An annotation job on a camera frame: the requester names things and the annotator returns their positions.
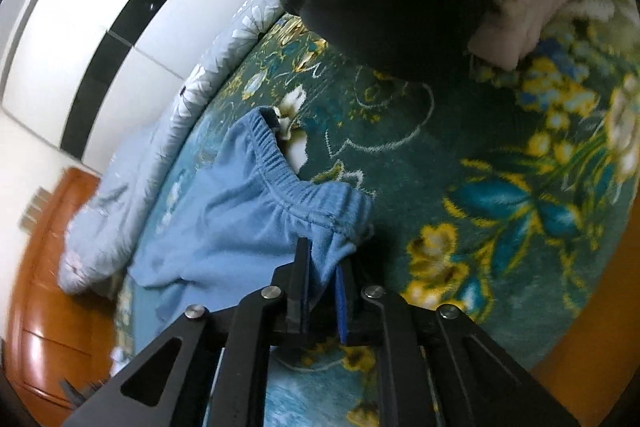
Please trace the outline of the white wardrobe with black stripe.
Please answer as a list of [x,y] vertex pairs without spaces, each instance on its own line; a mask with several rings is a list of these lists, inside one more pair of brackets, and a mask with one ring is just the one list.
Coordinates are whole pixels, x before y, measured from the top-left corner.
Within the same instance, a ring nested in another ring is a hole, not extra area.
[[1,0],[1,105],[103,171],[247,0]]

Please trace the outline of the blue fleece pants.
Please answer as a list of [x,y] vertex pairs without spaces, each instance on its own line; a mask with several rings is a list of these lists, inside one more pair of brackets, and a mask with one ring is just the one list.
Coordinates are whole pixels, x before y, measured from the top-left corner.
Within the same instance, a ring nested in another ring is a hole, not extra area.
[[145,347],[184,312],[236,306],[311,243],[308,303],[318,303],[341,260],[370,231],[372,198],[345,182],[296,176],[280,150],[276,111],[258,107],[222,139],[212,165],[198,169],[168,225],[141,239],[128,274],[132,330]]

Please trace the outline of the light blue floral quilt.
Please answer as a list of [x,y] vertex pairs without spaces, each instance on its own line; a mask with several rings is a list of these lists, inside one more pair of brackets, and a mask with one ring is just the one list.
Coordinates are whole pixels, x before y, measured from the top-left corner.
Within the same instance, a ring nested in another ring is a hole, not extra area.
[[153,124],[120,143],[96,189],[67,225],[58,287],[78,295],[129,262],[168,171],[194,124],[282,16],[280,0],[248,0],[202,55]]

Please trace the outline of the green floral bed blanket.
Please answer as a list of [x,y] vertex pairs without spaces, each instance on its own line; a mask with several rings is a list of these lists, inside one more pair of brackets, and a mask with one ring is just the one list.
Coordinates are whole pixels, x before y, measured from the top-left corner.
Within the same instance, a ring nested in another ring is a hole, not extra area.
[[420,42],[397,80],[296,16],[255,29],[220,78],[194,72],[183,121],[118,297],[116,357],[189,303],[233,306],[264,253],[221,257],[217,195],[265,160],[279,116],[300,179],[370,200],[368,268],[408,303],[460,307],[585,426],[639,421],[639,10],[573,0],[512,72]]

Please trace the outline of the orange wooden headboard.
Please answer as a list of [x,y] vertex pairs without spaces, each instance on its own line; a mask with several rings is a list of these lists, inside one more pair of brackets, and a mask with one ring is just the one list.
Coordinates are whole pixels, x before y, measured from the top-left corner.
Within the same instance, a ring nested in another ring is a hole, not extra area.
[[72,413],[60,381],[85,387],[111,367],[114,303],[92,291],[69,296],[58,287],[64,232],[97,186],[92,174],[65,170],[30,236],[12,291],[4,373],[45,426],[62,425]]

